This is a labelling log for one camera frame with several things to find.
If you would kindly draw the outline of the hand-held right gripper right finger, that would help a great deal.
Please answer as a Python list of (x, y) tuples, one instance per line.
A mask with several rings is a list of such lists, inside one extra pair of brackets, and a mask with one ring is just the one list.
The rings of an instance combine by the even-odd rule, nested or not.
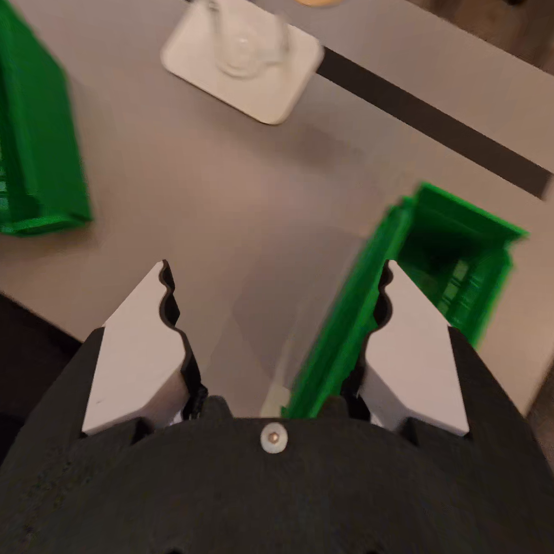
[(417, 419), (467, 435), (452, 327), (394, 260), (385, 262), (373, 316), (377, 328), (341, 386), (350, 416), (396, 433)]

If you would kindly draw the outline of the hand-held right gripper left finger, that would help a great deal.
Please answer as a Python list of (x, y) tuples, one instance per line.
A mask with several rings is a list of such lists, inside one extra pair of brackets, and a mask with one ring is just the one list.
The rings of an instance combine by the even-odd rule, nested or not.
[(150, 429), (194, 419), (207, 396), (167, 260), (157, 262), (103, 324), (82, 432), (92, 435), (136, 418)]

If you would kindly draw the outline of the green plastic bin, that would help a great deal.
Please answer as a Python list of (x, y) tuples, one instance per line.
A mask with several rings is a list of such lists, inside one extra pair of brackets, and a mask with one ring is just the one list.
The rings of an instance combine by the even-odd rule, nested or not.
[(92, 220), (65, 72), (1, 1), (1, 234), (31, 237)]
[(432, 184), (392, 205), (361, 249), (295, 378), (285, 418), (313, 418), (354, 369), (377, 330), (378, 285), (399, 266), (467, 341), (478, 347), (529, 232)]

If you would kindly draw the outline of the black strip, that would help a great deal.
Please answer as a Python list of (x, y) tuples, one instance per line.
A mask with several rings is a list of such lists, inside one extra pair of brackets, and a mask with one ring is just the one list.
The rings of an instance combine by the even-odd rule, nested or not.
[(324, 46), (316, 73), (510, 184), (545, 199), (553, 173)]

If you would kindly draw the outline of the white rounded tray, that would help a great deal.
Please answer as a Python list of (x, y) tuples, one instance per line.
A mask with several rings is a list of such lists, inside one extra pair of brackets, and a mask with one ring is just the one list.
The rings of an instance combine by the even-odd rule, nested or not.
[[(278, 42), (278, 15), (251, 1), (219, 1), (225, 28), (245, 25), (273, 49)], [(161, 51), (163, 67), (199, 90), (266, 125), (289, 116), (323, 59), (323, 46), (313, 36), (289, 25), (292, 50), (284, 65), (271, 66), (253, 79), (221, 72), (214, 59), (206, 1), (191, 1)]]

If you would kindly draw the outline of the clear glass mug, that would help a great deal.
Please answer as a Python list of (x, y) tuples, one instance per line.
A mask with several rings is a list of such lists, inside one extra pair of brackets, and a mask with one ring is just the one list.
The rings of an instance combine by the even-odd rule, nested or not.
[(253, 79), (263, 69), (284, 65), (291, 54), (291, 32), (283, 16), (275, 15), (278, 42), (273, 49), (262, 46), (259, 37), (245, 25), (225, 28), (219, 1), (206, 2), (214, 59), (218, 69), (235, 79)]

